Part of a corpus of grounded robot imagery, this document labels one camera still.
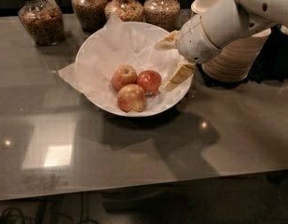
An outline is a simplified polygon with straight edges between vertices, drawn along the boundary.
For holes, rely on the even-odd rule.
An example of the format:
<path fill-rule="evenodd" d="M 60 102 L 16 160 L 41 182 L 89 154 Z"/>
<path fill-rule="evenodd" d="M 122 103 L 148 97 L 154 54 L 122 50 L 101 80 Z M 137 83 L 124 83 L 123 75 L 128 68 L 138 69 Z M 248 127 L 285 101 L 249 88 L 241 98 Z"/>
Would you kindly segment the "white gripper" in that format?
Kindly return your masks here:
<path fill-rule="evenodd" d="M 174 30 L 161 38 L 155 44 L 155 49 L 178 49 L 179 53 L 187 59 L 178 62 L 172 73 L 166 77 L 162 86 L 165 91 L 173 91 L 192 77 L 196 70 L 195 63 L 207 63 L 221 52 L 206 36 L 200 15 L 192 17 L 180 31 Z"/>

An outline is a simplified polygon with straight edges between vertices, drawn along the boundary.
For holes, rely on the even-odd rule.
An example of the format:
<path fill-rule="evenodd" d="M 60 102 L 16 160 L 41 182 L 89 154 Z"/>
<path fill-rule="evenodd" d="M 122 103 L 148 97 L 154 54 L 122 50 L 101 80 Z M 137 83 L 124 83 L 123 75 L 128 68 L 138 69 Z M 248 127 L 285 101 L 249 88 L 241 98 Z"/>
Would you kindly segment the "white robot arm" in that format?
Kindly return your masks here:
<path fill-rule="evenodd" d="M 270 27 L 288 28 L 288 0 L 219 0 L 156 44 L 176 49 L 189 65 L 202 66 L 226 45 Z"/>

